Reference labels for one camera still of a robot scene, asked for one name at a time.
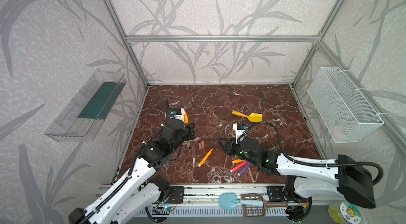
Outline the orange marker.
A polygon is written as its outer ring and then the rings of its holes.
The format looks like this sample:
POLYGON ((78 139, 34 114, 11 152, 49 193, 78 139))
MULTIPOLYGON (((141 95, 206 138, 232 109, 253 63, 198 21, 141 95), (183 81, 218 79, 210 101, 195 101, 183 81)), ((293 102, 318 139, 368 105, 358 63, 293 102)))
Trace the orange marker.
POLYGON ((211 149, 205 156, 204 158, 199 162, 198 166, 201 167, 206 160, 210 157, 211 153, 213 152, 214 149, 211 149))
POLYGON ((233 160, 233 161, 232 161, 233 164, 238 164, 238 163, 242 163, 242 162, 244 162, 244 161, 243 161, 243 160, 240 160, 240 159, 239 159, 239 160, 233 160))
POLYGON ((188 115, 186 112, 184 114, 184 121, 185 121, 185 124, 189 124, 189 118, 188 118, 188 115))

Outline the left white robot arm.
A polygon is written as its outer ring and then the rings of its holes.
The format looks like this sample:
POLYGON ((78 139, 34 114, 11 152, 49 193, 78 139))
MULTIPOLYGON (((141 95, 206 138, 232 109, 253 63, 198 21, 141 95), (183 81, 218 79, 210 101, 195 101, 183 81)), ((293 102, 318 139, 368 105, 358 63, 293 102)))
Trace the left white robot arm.
POLYGON ((170 185, 154 174, 172 160, 175 150, 195 139, 194 124, 172 118, 137 151, 130 168, 85 209, 76 208, 71 224, 125 224, 142 209, 169 196, 170 185))

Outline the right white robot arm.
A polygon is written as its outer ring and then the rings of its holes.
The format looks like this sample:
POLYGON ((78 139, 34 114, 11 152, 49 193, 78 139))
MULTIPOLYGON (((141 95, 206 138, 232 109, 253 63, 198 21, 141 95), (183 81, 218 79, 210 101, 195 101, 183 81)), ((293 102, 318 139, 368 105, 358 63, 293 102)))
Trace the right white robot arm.
POLYGON ((291 198, 345 199, 362 207, 376 207, 373 187, 383 177, 376 163, 356 162, 347 155, 337 159, 313 160, 264 150, 259 142, 245 138, 220 138, 218 143, 228 156, 237 156, 268 176, 285 176, 284 193, 291 198))

